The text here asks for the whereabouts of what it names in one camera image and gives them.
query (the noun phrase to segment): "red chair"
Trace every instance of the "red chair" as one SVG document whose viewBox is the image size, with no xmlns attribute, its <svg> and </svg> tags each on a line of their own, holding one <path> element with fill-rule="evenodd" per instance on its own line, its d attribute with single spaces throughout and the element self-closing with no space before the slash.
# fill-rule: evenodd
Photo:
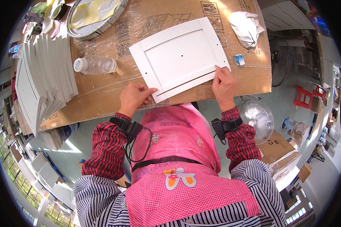
<svg viewBox="0 0 341 227">
<path fill-rule="evenodd" d="M 326 91 L 323 90 L 323 92 L 320 93 L 320 89 L 323 90 L 320 86 L 318 86 L 318 85 L 316 84 L 316 89 L 314 89 L 314 90 L 312 91 L 312 94 L 313 94 L 314 96 L 318 96 L 318 97 L 321 97 L 321 98 L 323 99 L 323 98 L 325 97 L 325 95 L 326 95 Z"/>
<path fill-rule="evenodd" d="M 299 92 L 299 93 L 298 93 L 298 100 L 297 100 L 297 101 L 294 101 L 293 104 L 296 105 L 296 106 L 299 106 L 299 107 L 304 107 L 304 108 L 306 108 L 306 109 L 310 109 L 310 105 L 311 105 L 311 103 L 312 103 L 312 97 L 313 97 L 313 95 L 312 95 L 309 91 L 305 90 L 304 88 L 302 88 L 302 87 L 300 87 L 300 86 L 297 86 L 297 87 L 296 87 L 296 90 Z"/>
</svg>

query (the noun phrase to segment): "hand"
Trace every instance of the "hand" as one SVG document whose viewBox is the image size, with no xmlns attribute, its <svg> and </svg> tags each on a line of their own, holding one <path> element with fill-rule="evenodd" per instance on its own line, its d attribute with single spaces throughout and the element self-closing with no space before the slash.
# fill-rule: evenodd
<svg viewBox="0 0 341 227">
<path fill-rule="evenodd" d="M 216 101 L 222 112 L 235 107 L 235 84 L 236 81 L 227 67 L 221 69 L 216 66 L 216 75 L 214 83 L 212 84 L 212 91 L 215 94 Z"/>
<path fill-rule="evenodd" d="M 131 82 L 120 95 L 121 108 L 118 111 L 126 116 L 133 117 L 137 108 L 141 104 L 152 100 L 151 94 L 158 91 L 157 88 L 148 88 L 145 84 Z"/>
</svg>

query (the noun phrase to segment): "woman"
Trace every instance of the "woman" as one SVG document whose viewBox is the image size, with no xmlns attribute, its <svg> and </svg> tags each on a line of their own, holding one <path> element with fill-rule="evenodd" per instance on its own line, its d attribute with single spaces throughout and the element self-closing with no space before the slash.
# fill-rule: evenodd
<svg viewBox="0 0 341 227">
<path fill-rule="evenodd" d="M 212 90 L 222 121 L 238 119 L 235 80 L 217 67 Z M 130 83 L 118 119 L 131 121 L 157 89 Z M 210 126 L 190 104 L 150 110 L 141 119 L 134 146 L 132 185 L 121 192 L 125 134 L 112 122 L 99 124 L 92 154 L 74 185 L 81 226 L 285 226 L 281 196 L 255 147 L 255 130 L 245 124 L 228 132 L 231 179 L 218 177 L 220 158 Z"/>
</svg>

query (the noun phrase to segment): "table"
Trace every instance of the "table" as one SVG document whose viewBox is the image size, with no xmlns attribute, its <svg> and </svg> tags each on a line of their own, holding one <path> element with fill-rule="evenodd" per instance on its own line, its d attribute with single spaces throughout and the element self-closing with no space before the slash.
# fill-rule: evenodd
<svg viewBox="0 0 341 227">
<path fill-rule="evenodd" d="M 236 96 L 271 92 L 271 59 L 267 32 L 260 34 L 255 48 L 242 47 L 228 20 L 231 13 L 236 11 L 258 14 L 259 22 L 265 28 L 256 0 L 129 0 L 123 14 L 104 33 L 91 40 L 71 38 L 70 41 L 72 61 L 88 54 L 112 57 L 118 64 L 118 71 L 105 75 L 76 73 L 79 94 L 67 106 L 43 121 L 40 130 L 114 115 L 120 108 L 123 88 L 130 82 L 144 83 L 128 48 L 156 32 L 205 16 L 214 27 L 237 80 Z M 233 56 L 237 54 L 243 55 L 245 65 L 236 65 Z M 143 104 L 140 109 L 213 99 L 211 86 L 212 81 L 208 81 L 163 102 Z"/>
</svg>

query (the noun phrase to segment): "white bottle cap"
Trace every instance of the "white bottle cap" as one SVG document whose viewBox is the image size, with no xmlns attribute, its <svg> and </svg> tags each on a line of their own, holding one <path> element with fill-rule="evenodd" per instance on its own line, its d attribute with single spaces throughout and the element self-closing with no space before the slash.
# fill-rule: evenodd
<svg viewBox="0 0 341 227">
<path fill-rule="evenodd" d="M 73 69 L 76 72 L 83 72 L 87 69 L 88 62 L 85 58 L 77 58 L 73 63 Z"/>
</svg>

